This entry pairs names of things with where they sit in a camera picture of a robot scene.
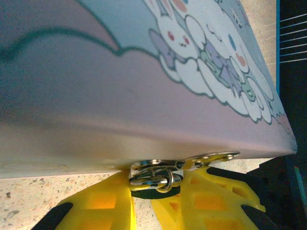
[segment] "cartoon character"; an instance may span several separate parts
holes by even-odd
[[[151,29],[149,35],[159,51],[164,71],[172,80],[182,82],[191,91],[212,97],[196,62],[198,48],[188,32],[179,25],[172,5],[168,0],[144,2],[156,18],[159,32]],[[196,22],[194,25],[196,30],[201,30]]]
[[[245,13],[244,9],[242,9],[242,6],[241,6],[240,1],[239,1],[239,0],[236,0],[236,4],[238,5],[239,10],[241,11],[241,14],[242,14],[242,16],[243,16],[243,19],[244,19],[244,25],[246,25],[246,26],[250,26],[249,21],[248,21],[248,16],[246,15],[246,13]]]
[[[199,61],[201,72],[215,97],[220,102],[228,103],[237,112],[243,115],[249,114],[254,121],[263,118],[268,123],[271,122],[270,109],[262,94],[264,92],[267,98],[273,100],[270,85],[255,64],[235,25],[219,4],[213,0],[190,0],[186,4],[186,12],[181,12],[181,15],[185,17],[193,15],[202,26],[208,41],[205,50],[209,58],[218,58],[219,60],[213,61],[215,64],[223,59],[223,66],[231,69],[228,74],[221,72],[219,76],[213,77],[207,74],[208,63]],[[193,38],[198,36],[193,32],[192,26],[187,24],[187,27]],[[252,75],[257,76],[257,81],[251,77]],[[237,85],[237,90],[234,92],[225,81],[231,81],[232,84]]]
[[[236,11],[233,8],[231,8],[231,12],[232,12],[233,18],[235,19],[236,23],[238,24],[239,28],[241,29],[243,27],[243,24],[240,21],[239,16],[237,15]]]

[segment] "cartoon eye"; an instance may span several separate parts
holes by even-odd
[[[232,48],[236,51],[235,42],[234,42],[234,40],[232,39],[232,36],[231,36],[230,34],[228,35],[228,38],[229,38],[229,41],[230,41],[230,44],[231,44]]]
[[[169,36],[169,38],[172,40],[172,41],[174,41],[174,39],[175,39],[175,36],[173,35],[173,33],[172,32],[170,32],[170,31],[168,31],[168,36]]]
[[[184,41],[185,41],[187,44],[190,44],[190,41],[189,41],[188,38],[185,37],[184,35],[183,35],[183,39],[184,39]]]

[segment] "blue metal frame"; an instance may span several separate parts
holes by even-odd
[[[280,0],[276,0],[276,90],[279,95],[280,88]]]

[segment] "black rubber piece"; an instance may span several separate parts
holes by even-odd
[[[242,205],[241,207],[259,230],[281,230],[264,212],[249,205]]]
[[[179,193],[180,193],[180,186],[172,188],[171,191],[169,191],[168,193],[159,193],[155,189],[142,190],[142,191],[137,191],[137,192],[131,191],[131,196],[136,197],[136,198],[153,200],[153,199],[168,198],[171,196],[175,196]]]
[[[66,214],[71,210],[72,203],[64,203],[51,209],[32,230],[55,230]]]

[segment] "speckled floor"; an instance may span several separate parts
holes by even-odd
[[[276,1],[241,0],[250,24],[276,82]],[[233,160],[214,167],[246,173],[268,159]],[[111,174],[87,174],[0,180],[0,229],[31,229],[64,198]],[[139,230],[161,229],[149,200],[135,199]]]

